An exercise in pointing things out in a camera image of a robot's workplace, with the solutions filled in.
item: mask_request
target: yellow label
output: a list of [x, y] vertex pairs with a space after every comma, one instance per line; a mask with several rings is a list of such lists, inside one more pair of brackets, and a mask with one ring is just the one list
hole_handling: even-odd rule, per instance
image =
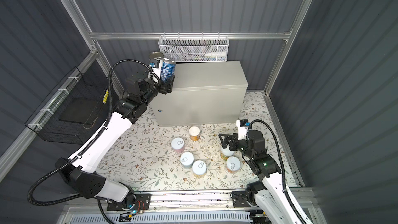
[[104, 104], [106, 103], [106, 100], [108, 99], [108, 95], [109, 95], [109, 90], [107, 89], [105, 92], [105, 95], [103, 96], [102, 103], [104, 103]]

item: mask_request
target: blue can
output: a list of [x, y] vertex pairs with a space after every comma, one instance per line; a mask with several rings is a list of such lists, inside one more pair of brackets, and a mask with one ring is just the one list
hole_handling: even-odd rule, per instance
[[174, 70], [176, 69], [177, 63], [167, 58], [163, 58], [162, 61], [163, 61], [163, 66], [162, 70], [160, 71], [160, 80], [162, 82], [167, 82], [167, 79], [170, 76], [174, 75]]

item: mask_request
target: floral tablecloth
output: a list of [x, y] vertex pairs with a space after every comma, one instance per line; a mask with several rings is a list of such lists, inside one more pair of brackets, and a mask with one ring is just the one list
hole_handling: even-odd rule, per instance
[[[240, 112], [240, 119], [261, 119], [267, 122], [276, 134], [261, 92], [247, 92]], [[158, 127], [152, 109], [148, 110], [130, 127], [103, 157], [97, 172], [111, 180], [130, 185], [136, 191], [192, 190], [192, 189], [237, 189], [258, 180], [241, 154], [234, 156], [242, 162], [236, 174], [229, 174], [225, 161], [220, 157], [219, 133], [237, 133], [235, 123], [201, 125], [200, 139], [189, 138], [189, 126]], [[260, 130], [266, 139], [267, 152], [279, 164], [275, 141], [265, 126], [255, 123], [253, 129]], [[180, 154], [170, 146], [171, 140], [181, 137], [186, 142], [186, 151], [207, 164], [203, 178], [194, 177], [192, 170], [182, 168]], [[297, 186], [292, 177], [286, 156], [281, 155], [286, 170], [286, 183]]]

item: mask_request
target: dark gray wall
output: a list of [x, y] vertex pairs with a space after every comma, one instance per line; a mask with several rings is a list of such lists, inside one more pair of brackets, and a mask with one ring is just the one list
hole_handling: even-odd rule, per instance
[[[156, 40], [99, 40], [99, 44], [111, 64], [122, 59], [148, 63], [149, 53], [159, 50]], [[283, 40], [231, 40], [228, 61], [240, 61], [248, 89], [264, 90], [283, 44]], [[124, 84], [127, 77], [140, 69], [139, 64], [125, 63], [117, 67], [116, 72]]]
[[329, 223], [396, 223], [398, 0], [315, 0], [271, 99]]
[[[301, 0], [76, 0], [93, 32], [286, 32]], [[157, 41], [100, 41], [110, 62], [147, 61]], [[282, 41], [231, 41], [228, 60], [241, 61], [249, 89], [263, 90]], [[136, 65], [117, 69], [122, 81]]]
[[[22, 132], [24, 122], [53, 87], [89, 50], [59, 0], [0, 0], [0, 155]], [[30, 185], [54, 169], [59, 157], [78, 146], [36, 138], [0, 182], [2, 223], [55, 223], [62, 205], [35, 207], [26, 200]], [[54, 177], [38, 189], [43, 200], [70, 189]]]

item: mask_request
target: white jar lid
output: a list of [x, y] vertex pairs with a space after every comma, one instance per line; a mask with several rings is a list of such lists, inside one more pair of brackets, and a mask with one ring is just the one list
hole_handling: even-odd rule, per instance
[[226, 160], [226, 167], [229, 170], [236, 171], [240, 168], [240, 161], [237, 157], [228, 157]]
[[229, 146], [227, 146], [226, 148], [221, 147], [221, 152], [222, 154], [231, 157], [234, 152], [229, 150]]
[[192, 171], [196, 175], [203, 175], [204, 173], [206, 173], [206, 170], [207, 170], [206, 163], [202, 160], [197, 160], [192, 165]]
[[193, 137], [198, 136], [199, 133], [200, 133], [199, 127], [191, 127], [191, 128], [189, 129], [189, 134], [190, 134], [191, 136], [193, 136]]
[[180, 157], [182, 165], [189, 166], [193, 163], [193, 154], [191, 152], [184, 152]]
[[172, 140], [172, 148], [175, 150], [179, 150], [184, 146], [184, 139], [182, 138], [174, 138]]

